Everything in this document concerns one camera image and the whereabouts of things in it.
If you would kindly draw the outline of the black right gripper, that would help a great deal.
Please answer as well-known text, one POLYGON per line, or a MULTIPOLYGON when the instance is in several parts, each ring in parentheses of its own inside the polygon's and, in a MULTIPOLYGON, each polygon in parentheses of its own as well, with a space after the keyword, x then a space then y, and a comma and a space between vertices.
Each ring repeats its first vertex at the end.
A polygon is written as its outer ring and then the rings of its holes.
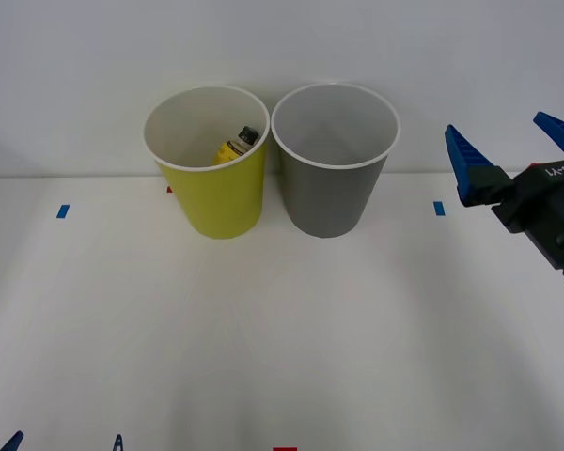
MULTIPOLYGON (((533 122, 564 153, 564 121, 538 112, 533 122)), ((524 233, 564 276, 564 160, 532 163, 513 180, 453 126, 445 131, 448 157, 465 207, 492 205, 512 234, 524 233)))

